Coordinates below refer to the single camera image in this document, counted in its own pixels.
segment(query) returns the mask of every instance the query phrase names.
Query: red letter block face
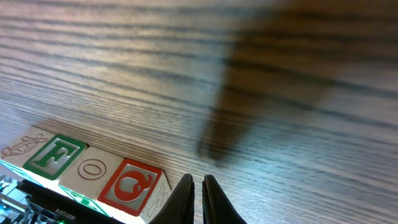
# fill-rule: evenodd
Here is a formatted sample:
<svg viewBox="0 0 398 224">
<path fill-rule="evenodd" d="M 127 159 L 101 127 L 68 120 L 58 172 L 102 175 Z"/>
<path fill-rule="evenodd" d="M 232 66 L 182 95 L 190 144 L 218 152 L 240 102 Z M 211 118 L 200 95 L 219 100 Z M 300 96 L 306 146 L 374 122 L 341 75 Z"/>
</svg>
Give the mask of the red letter block face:
<svg viewBox="0 0 398 224">
<path fill-rule="evenodd" d="M 170 191 L 161 169 L 125 159 L 105 185 L 98 200 L 148 223 L 158 212 L 151 212 L 154 207 L 161 207 L 166 201 L 162 200 L 161 204 L 156 205 L 157 197 L 168 197 Z"/>
</svg>

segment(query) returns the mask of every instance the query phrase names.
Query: printed drawing on block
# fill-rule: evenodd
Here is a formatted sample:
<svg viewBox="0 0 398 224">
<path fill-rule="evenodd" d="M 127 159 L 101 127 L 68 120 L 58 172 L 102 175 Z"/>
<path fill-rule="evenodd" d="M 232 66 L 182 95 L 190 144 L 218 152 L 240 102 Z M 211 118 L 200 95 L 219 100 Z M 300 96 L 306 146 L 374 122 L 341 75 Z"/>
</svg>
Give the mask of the printed drawing on block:
<svg viewBox="0 0 398 224">
<path fill-rule="evenodd" d="M 37 134 L 36 138 L 24 136 L 21 138 L 21 142 L 13 146 L 5 147 L 1 151 L 1 157 L 23 155 L 35 149 L 40 142 L 47 142 L 48 140 L 48 138 L 43 138 L 43 134 Z"/>
<path fill-rule="evenodd" d="M 166 191 L 166 187 L 164 183 L 160 186 L 160 190 L 156 196 L 155 202 L 150 206 L 147 211 L 147 216 L 152 218 L 154 214 L 157 214 L 160 209 L 163 207 L 163 204 L 169 198 L 169 193 Z"/>
<path fill-rule="evenodd" d="M 29 180 L 39 186 L 42 186 L 42 184 L 40 184 L 39 182 L 37 182 L 35 179 L 33 179 L 31 176 L 27 175 L 22 169 L 12 165 L 12 164 L 8 164 L 7 162 L 4 161 L 0 161 L 0 164 L 2 164 L 3 166 L 7 167 L 9 170 L 13 171 L 14 173 L 16 173 L 17 175 L 19 175 L 20 177 L 22 177 L 23 179 Z"/>
</svg>

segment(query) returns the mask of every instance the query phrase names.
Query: row of blocks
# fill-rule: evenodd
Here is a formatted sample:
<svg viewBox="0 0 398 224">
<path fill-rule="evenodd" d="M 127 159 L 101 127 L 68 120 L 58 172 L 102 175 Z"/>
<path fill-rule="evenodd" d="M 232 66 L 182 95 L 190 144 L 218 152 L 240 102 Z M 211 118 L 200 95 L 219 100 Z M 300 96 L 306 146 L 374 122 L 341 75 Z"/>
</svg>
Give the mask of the row of blocks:
<svg viewBox="0 0 398 224">
<path fill-rule="evenodd" d="M 21 177 L 124 223 L 149 223 L 171 193 L 159 168 L 36 127 L 1 155 Z"/>
</svg>

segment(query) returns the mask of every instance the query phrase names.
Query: red square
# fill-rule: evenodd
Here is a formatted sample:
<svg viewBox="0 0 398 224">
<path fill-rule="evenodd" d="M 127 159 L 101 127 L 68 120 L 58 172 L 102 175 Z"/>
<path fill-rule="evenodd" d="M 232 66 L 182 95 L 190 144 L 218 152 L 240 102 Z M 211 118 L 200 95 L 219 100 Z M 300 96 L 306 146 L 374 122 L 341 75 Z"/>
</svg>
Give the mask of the red square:
<svg viewBox="0 0 398 224">
<path fill-rule="evenodd" d="M 145 163 L 124 159 L 98 200 L 138 217 L 162 175 L 162 170 Z"/>
</svg>

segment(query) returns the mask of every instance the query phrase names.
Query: wood grain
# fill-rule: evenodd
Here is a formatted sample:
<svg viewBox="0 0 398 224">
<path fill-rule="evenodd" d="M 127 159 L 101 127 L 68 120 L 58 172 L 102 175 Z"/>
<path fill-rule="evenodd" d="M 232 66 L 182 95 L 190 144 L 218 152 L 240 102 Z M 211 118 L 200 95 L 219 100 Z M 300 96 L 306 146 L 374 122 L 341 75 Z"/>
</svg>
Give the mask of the wood grain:
<svg viewBox="0 0 398 224">
<path fill-rule="evenodd" d="M 398 222 L 398 2 L 0 1 L 0 146 L 36 125 L 213 174 L 248 223 Z"/>
</svg>

